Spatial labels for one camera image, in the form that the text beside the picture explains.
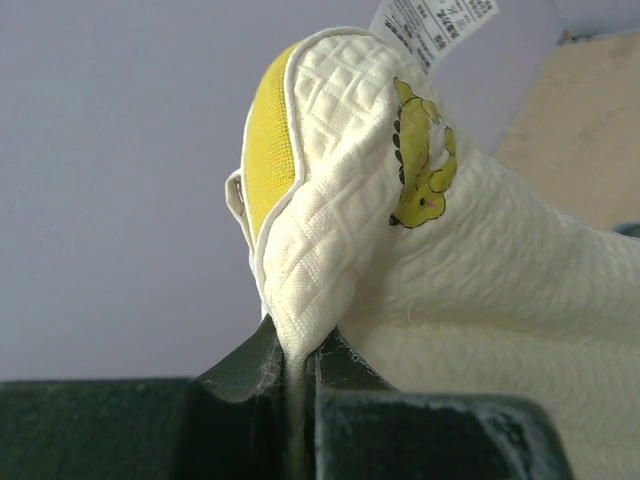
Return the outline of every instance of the paper label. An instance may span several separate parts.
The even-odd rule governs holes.
[[[383,0],[369,30],[429,72],[496,13],[496,0]]]

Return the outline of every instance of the yellow dinosaur print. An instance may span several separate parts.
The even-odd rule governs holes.
[[[418,97],[409,85],[397,78],[393,84],[401,104],[394,123],[393,143],[403,188],[389,224],[415,228],[441,217],[446,209],[444,192],[451,186],[457,170],[456,142],[451,128],[444,125],[444,147],[449,157],[440,169],[431,170],[429,133],[431,125],[440,125],[442,117],[433,102]]]

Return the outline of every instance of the quilted fabric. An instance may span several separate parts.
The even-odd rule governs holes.
[[[370,33],[302,42],[285,98],[296,181],[254,262],[298,440],[304,361],[339,325],[396,387],[528,396],[578,478],[639,478],[640,242],[481,155],[419,67]],[[424,209],[439,210],[403,220]]]

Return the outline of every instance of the cartoon face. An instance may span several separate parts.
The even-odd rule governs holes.
[[[444,192],[451,186],[457,169],[455,138],[445,125],[448,158],[442,167],[431,170],[431,128],[440,125],[442,117],[433,102],[416,96],[406,83],[395,78],[394,86],[401,106],[394,123],[393,143],[403,188],[389,223],[415,228],[439,218],[446,209]]]

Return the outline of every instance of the yellow patch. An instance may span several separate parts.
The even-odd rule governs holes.
[[[403,188],[389,223],[415,228],[441,217],[446,209],[444,192],[451,187],[457,170],[456,142],[453,130],[444,125],[444,148],[449,157],[441,168],[431,170],[429,134],[431,126],[440,125],[442,117],[433,102],[415,95],[409,85],[397,78],[393,84],[400,99],[393,143]]]
[[[269,67],[256,93],[247,123],[244,174],[253,242],[265,218],[293,186],[295,167],[284,99],[287,62],[297,45]]]

